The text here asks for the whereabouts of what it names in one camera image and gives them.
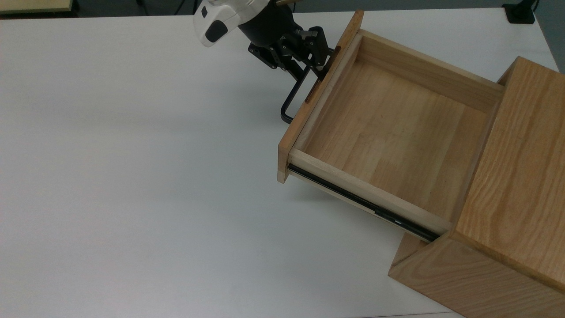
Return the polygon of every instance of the floor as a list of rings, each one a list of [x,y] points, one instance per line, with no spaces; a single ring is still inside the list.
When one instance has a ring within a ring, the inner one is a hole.
[[[182,6],[179,15],[192,14],[194,1],[197,0],[145,0],[149,15],[172,15]],[[301,0],[296,5],[296,12],[325,12],[363,10],[410,10],[437,8],[479,8],[501,7],[504,3],[518,3],[518,0]],[[143,7],[136,0],[79,0],[80,9],[76,15],[82,17],[97,16],[138,16],[145,15]],[[536,11],[547,43],[553,53],[560,71],[565,72],[565,1],[540,0]]]

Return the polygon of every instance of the wooden drawer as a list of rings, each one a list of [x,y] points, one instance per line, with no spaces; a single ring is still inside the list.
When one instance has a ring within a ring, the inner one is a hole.
[[[279,145],[288,174],[432,241],[449,231],[504,87],[359,30]]]
[[[281,140],[279,181],[405,229],[389,275],[462,315],[563,317],[565,75],[518,58],[494,83],[362,16]]]

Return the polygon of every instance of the cabinet side panel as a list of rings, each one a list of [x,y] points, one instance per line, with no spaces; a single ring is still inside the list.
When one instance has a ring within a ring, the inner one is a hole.
[[[391,267],[395,267],[402,261],[406,260],[408,257],[414,255],[416,252],[427,246],[428,244],[421,239],[404,233],[402,241],[396,250],[396,255],[394,255],[394,260],[392,261]]]
[[[469,318],[563,317],[565,294],[442,236],[389,276]]]
[[[565,293],[565,75],[516,60],[455,232]]]
[[[340,92],[341,87],[343,86],[344,82],[347,79],[349,72],[351,71],[351,67],[357,58],[357,53],[359,52],[359,47],[361,45],[361,39],[363,36],[356,35],[351,42],[351,45],[347,49],[347,52],[344,54],[344,58],[342,59],[341,63],[336,67],[336,71],[332,76],[332,80],[328,83],[324,93],[320,96],[320,99],[314,106],[310,117],[306,121],[304,128],[300,132],[298,139],[294,143],[294,147],[298,150],[303,150],[305,145],[308,144],[310,141],[310,137],[313,131],[316,131],[316,127],[320,124],[320,122],[324,118],[325,107],[328,104],[332,103],[332,100],[335,98],[338,93],[346,93]]]

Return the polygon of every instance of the wood grain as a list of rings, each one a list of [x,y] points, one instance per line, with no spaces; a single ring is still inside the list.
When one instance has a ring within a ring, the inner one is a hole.
[[[70,11],[72,0],[0,0],[3,14]]]
[[[360,30],[359,59],[483,113],[500,100],[503,86],[438,59]]]
[[[469,318],[561,318],[565,295],[442,236],[389,275]]]
[[[343,58],[345,51],[353,41],[353,38],[359,31],[359,27],[361,26],[361,22],[363,21],[363,14],[364,12],[361,10],[357,10],[351,21],[347,25],[344,33],[342,34],[340,40],[336,46],[336,52],[334,61],[331,65],[339,65],[341,59]],[[281,183],[286,181],[288,176],[287,166],[288,166],[288,154],[292,149],[298,135],[302,131],[302,128],[306,124],[308,117],[312,113],[314,106],[317,104],[318,99],[320,98],[321,94],[324,92],[326,86],[331,81],[332,75],[335,72],[335,67],[330,67],[328,74],[326,75],[325,79],[319,83],[315,90],[311,92],[310,97],[302,104],[298,113],[294,117],[294,120],[290,124],[289,128],[286,130],[286,133],[282,137],[281,141],[279,142],[279,150],[278,150],[278,162],[277,162],[277,180]]]
[[[422,241],[420,238],[415,237],[410,233],[404,233],[402,241],[400,241],[400,245],[396,250],[396,255],[394,255],[394,259],[390,267],[395,267],[427,245],[428,244]]]
[[[312,132],[315,131],[320,122],[323,121],[325,111],[328,109],[325,105],[333,101],[342,89],[344,82],[349,77],[349,72],[357,59],[357,53],[359,52],[362,38],[363,36],[361,35],[356,35],[353,38],[351,45],[349,45],[347,52],[344,54],[344,58],[337,66],[336,72],[333,74],[331,81],[328,83],[325,91],[321,94],[312,113],[308,117],[304,128],[296,139],[296,142],[294,143],[295,148],[303,149],[304,146],[310,142]]]
[[[453,238],[565,292],[565,75],[519,58]]]
[[[514,65],[515,65],[515,63],[513,63],[506,70],[506,72],[500,77],[500,79],[497,82],[498,84],[500,84],[502,86],[506,86],[508,79],[510,78],[510,76],[511,76],[513,70],[514,70]],[[496,119],[496,116],[498,114],[498,109],[500,107],[500,103],[501,103],[500,101],[498,103],[496,103],[494,108],[490,111],[490,114],[488,114],[488,119],[487,119],[486,125],[484,126],[483,133],[481,134],[481,137],[479,138],[479,144],[480,145],[475,150],[475,154],[473,155],[473,159],[471,160],[471,164],[469,165],[469,168],[468,168],[467,176],[463,180],[463,185],[461,186],[459,198],[457,199],[457,203],[455,204],[455,212],[453,213],[453,215],[456,216],[456,218],[451,219],[452,223],[456,223],[459,220],[460,212],[463,209],[463,206],[465,205],[465,201],[467,200],[467,195],[469,194],[469,190],[471,189],[471,181],[475,177],[475,173],[477,172],[477,167],[479,165],[479,161],[480,161],[481,157],[483,156],[483,153],[484,153],[484,150],[485,150],[485,147],[486,147],[486,141],[487,141],[488,137],[490,136],[490,132],[492,131],[492,128],[493,128],[493,125],[494,125],[494,120]]]
[[[348,204],[350,204],[350,205],[352,205],[352,206],[354,206],[354,207],[356,207],[356,208],[359,208],[359,209],[361,209],[361,210],[363,210],[363,211],[369,213],[370,215],[372,215],[372,216],[374,216],[374,217],[378,217],[378,218],[380,218],[380,219],[382,219],[382,220],[385,220],[385,219],[379,217],[378,215],[376,215],[376,214],[375,214],[375,211],[373,211],[373,210],[371,210],[371,209],[369,209],[369,208],[367,208],[367,207],[365,207],[365,206],[363,206],[363,205],[360,205],[359,203],[357,203],[357,202],[355,202],[355,201],[353,201],[353,200],[351,200],[351,199],[349,199],[349,198],[347,198],[347,197],[344,197],[344,196],[338,194],[337,192],[334,192],[334,191],[332,191],[332,190],[330,190],[330,189],[328,189],[328,188],[326,188],[326,187],[324,187],[324,186],[322,186],[322,185],[320,185],[320,184],[318,184],[318,183],[316,183],[316,182],[313,182],[312,180],[307,179],[307,178],[305,178],[305,177],[303,177],[303,176],[301,176],[301,175],[299,175],[299,174],[297,174],[297,173],[295,173],[295,172],[293,172],[293,171],[289,171],[289,175],[291,175],[291,176],[293,176],[293,177],[296,177],[296,178],[298,178],[298,179],[300,179],[300,180],[302,180],[302,181],[304,181],[304,182],[306,182],[306,183],[309,183],[310,185],[312,185],[312,186],[314,186],[314,187],[316,187],[316,188],[318,188],[318,189],[324,191],[325,193],[330,194],[330,195],[332,195],[332,196],[334,196],[334,197],[336,197],[336,198],[338,198],[338,199],[340,199],[340,200],[342,200],[342,201],[344,201],[344,202],[346,202],[346,203],[348,203]],[[400,227],[400,226],[399,226],[398,224],[396,224],[395,222],[390,222],[390,221],[388,221],[388,220],[385,220],[385,221],[388,222],[388,224],[394,225],[394,226],[396,226],[397,228],[399,228],[399,229],[401,229],[401,230],[403,230],[403,231],[406,231],[405,229],[403,229],[402,227]],[[408,235],[408,236],[410,236],[410,237],[413,237],[414,239],[417,239],[418,242],[421,242],[421,245],[422,245],[422,246],[425,246],[427,243],[429,243],[429,242],[423,241],[421,238],[417,238],[417,237],[413,236],[412,234],[406,233],[406,235]]]
[[[363,61],[301,149],[447,221],[486,114]]]
[[[449,221],[295,148],[290,151],[289,162],[349,192],[355,193],[369,202],[394,211],[396,214],[408,218],[438,235],[448,232],[452,227]]]

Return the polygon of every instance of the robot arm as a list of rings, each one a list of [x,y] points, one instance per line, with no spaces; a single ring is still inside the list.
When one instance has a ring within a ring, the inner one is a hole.
[[[269,0],[203,0],[194,15],[194,29],[204,46],[211,47],[240,24],[256,17]]]
[[[332,52],[324,31],[320,27],[304,31],[294,22],[290,7],[277,3],[275,0],[203,0],[194,16],[196,34],[204,46],[210,47],[239,27],[251,41],[249,52],[270,68],[280,67],[299,80],[304,70],[297,62],[302,62],[323,79],[327,73],[325,62]]]

